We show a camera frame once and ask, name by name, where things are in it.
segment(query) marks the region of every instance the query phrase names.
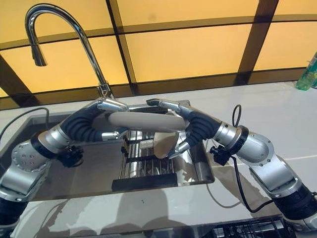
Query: metal rack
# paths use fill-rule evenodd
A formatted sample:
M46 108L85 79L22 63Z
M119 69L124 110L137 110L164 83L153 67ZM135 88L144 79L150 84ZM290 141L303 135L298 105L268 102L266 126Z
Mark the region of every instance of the metal rack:
M153 148L141 149L141 141L153 138L151 131L130 131L124 136L122 165L118 179L112 183L113 191L177 186L173 159L157 158Z
M218 225L202 238L295 238L282 217Z
M119 179L165 175L174 172L173 159L159 159L153 148L141 149L140 142L153 139L154 132L130 131L124 137L124 160Z

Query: black cable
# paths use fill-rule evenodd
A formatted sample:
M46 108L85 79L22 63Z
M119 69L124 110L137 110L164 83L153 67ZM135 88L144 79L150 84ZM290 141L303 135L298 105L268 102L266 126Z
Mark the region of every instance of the black cable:
M234 123L234 116L235 116L235 114L236 114L237 108L239 108L239 113L238 113L237 121L236 121L236 123ZM237 127L237 126L239 125L240 117L241 117L241 105L240 105L240 104L237 104L237 105L235 106L235 108L233 109L233 113L232 113L232 125L233 125L234 127Z
M234 116L236 114L236 110L237 108L239 108L239 114L238 114L238 118L237 118L237 121L236 123L234 123ZM234 127L237 127L238 124L239 124L239 121L240 121L240 117L241 117L241 105L240 104L237 104L233 110L233 113L232 113L232 125ZM251 207L249 206L248 202L247 202L247 199L246 199L246 196L244 195L244 192L243 192L243 188L242 188L242 184L241 184L241 180L240 180L240 173L239 173L239 170L238 170L238 164L237 164L237 159L233 156L230 156L230 158L233 160L233 164L234 164L234 171L236 173L236 178L237 178L237 183L238 183L238 187L239 187L239 191L240 191L240 195L242 197L242 200L243 200L243 203L244 205L246 206L246 208L249 210L249 212L251 213L256 213L258 211L260 211L262 208L264 208L266 205L270 204L273 202L273 200L269 200L263 204L261 204L258 208L256 209L251 209Z
M237 165L237 159L235 157L233 157L233 156L231 156L231 159L233 160L234 170L236 172L237 183L238 183L238 187L239 187L239 191L240 191L243 203L246 206L246 208L249 210L249 212L256 213L256 212L260 211L262 208L264 208L266 205L272 203L273 200L269 200L269 201L261 204L258 208L254 209L254 210L251 209L251 207L249 206L249 204L247 202L247 199L246 199L246 197L244 195L243 189L242 189L242 184L241 184L239 170L238 170L238 165Z
M20 115L18 115L17 117L15 117L12 121L10 121L2 130L2 132L0 133L0 142L1 142L1 138L5 132L5 130L8 129L8 127L14 123L16 120L18 120L20 117L24 116L25 114L28 114L28 113L31 113L31 112L34 112L34 111L37 111L37 110L45 110L46 111L46 117L45 117L45 125L46 125L46 129L48 130L49 129L49 116L50 116L50 111L47 109L47 108L35 108L35 109L32 109L32 110L29 110L27 112L24 112Z

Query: orange panel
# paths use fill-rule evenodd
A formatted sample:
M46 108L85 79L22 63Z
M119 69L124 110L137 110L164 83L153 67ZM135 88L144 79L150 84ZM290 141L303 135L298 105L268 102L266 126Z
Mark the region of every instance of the orange panel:
M2 88L0 88L0 98L7 97L7 96L8 96L7 93L4 92L4 90Z
M84 30L112 28L105 0L46 0L68 11ZM0 0L0 43L27 39L24 27L26 12L43 0ZM36 21L37 35L47 36L73 32L58 16L42 14Z
M123 25L254 16L255 0L118 0Z
M251 25L126 35L138 82L237 72Z
M110 84L127 83L115 37L91 38L89 41L106 80ZM42 44L41 47L48 63L45 67L35 66L30 47L0 52L32 93L98 84L79 40Z
M279 0L275 15L316 14L316 0Z
M317 22L272 23L255 70L305 67L317 51Z

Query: green bottle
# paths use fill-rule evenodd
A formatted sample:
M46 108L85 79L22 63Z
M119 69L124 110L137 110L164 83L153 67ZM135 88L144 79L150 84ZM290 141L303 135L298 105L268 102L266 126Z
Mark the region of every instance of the green bottle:
M296 88L306 91L315 84L317 84L317 52L310 61L302 77L297 81Z

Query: faucet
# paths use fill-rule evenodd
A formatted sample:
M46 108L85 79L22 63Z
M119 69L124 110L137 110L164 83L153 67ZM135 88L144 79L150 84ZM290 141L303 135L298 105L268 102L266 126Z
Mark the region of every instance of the faucet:
M91 46L89 44L89 41L87 39L87 36L83 28L79 25L79 23L75 20L75 18L72 17L67 11L53 4L42 3L42 4L34 5L28 10L25 16L25 29L26 29L26 33L28 35L29 42L31 45L32 56L33 56L35 65L37 66L47 65L45 62L44 56L42 54L42 51L40 49L38 38L35 34L35 20L42 13L51 13L51 14L60 16L72 26L72 28L77 32L78 37L89 58L89 61L92 67L94 68L95 74L99 81L99 87L97 87L97 90L100 96L113 98L113 94L111 92L110 86L106 82L104 75L101 72L101 69L98 65L95 54L93 50L91 49Z

